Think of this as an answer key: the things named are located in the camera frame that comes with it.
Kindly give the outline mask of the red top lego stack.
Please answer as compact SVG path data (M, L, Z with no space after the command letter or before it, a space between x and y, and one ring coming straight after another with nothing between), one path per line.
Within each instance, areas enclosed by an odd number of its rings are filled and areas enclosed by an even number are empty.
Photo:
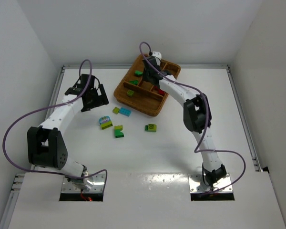
M160 88L157 89L157 92L159 95L162 95L162 96L165 95L165 91L161 90Z

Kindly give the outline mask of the dark green split lego piece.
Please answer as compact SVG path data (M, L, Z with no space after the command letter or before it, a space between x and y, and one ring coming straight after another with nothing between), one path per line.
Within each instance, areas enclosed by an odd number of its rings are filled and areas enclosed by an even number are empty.
M139 84L139 81L138 80L133 80L133 81L129 81L130 84L133 84L133 85L138 85Z

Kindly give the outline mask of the lime green small lego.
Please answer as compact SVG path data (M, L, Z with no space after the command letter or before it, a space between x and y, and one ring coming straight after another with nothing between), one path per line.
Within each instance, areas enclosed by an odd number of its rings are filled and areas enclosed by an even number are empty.
M115 107L115 108L112 110L112 112L115 113L115 114L118 114L118 113L119 113L119 110L120 110L120 109L119 109L118 107Z

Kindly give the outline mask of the cyan lime lego stack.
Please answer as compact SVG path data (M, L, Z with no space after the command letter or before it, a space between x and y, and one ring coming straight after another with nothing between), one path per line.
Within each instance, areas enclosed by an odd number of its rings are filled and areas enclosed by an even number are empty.
M102 130L113 126L109 116L103 116L99 119L99 124Z

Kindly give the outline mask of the long cyan lego brick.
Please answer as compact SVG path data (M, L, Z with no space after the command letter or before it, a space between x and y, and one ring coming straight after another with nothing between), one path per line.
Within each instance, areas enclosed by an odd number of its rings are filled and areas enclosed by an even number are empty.
M131 115L131 110L121 107L119 113L129 117Z

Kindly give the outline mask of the green lime lego pair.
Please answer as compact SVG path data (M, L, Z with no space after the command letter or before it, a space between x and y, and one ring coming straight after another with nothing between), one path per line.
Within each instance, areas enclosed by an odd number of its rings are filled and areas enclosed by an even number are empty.
M157 125L156 124L148 124L144 128L147 132L156 132L157 131Z

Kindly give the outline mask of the lime piece of split lego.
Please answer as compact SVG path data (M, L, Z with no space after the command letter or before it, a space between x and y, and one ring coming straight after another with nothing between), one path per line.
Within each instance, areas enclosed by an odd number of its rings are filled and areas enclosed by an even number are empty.
M128 91L126 92L126 95L127 95L128 97L133 97L134 91L133 91L133 90L128 90Z

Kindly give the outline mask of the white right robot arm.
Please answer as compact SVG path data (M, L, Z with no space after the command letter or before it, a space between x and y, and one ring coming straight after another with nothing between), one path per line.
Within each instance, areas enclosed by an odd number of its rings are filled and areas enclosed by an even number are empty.
M143 57L143 80L169 94L183 108L183 123L197 141L195 153L201 153L203 165L203 182L214 189L214 184L227 174L225 166L219 158L212 139L211 112L205 94L195 94L189 91L185 85L179 83L173 75L160 68L161 54L150 52Z

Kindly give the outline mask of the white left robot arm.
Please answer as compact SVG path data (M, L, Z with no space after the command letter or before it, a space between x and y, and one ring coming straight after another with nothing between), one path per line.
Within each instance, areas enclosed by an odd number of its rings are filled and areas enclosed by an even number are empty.
M63 135L77 113L109 103L103 84L95 87L95 82L99 82L95 76L82 74L74 86L65 92L62 106L56 108L38 127L31 127L27 131L29 162L57 170L79 187L87 184L89 173L86 166L68 155Z

